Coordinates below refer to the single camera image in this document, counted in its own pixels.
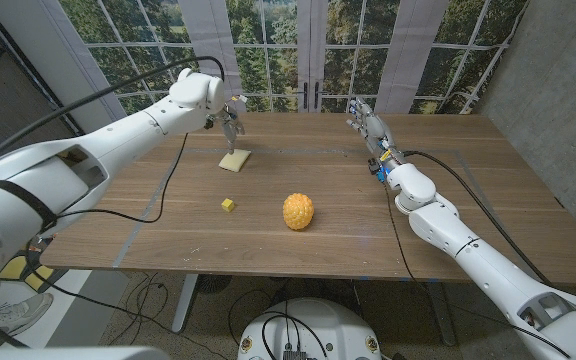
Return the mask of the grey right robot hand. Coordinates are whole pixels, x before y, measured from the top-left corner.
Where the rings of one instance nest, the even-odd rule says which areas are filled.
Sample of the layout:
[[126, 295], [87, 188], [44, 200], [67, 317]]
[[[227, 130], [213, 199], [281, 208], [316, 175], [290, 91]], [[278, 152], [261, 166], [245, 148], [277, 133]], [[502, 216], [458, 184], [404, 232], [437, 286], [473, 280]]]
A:
[[361, 97], [350, 101], [349, 111], [354, 118], [346, 123], [365, 140], [369, 152], [375, 158], [381, 158], [388, 150], [395, 148], [390, 128]]

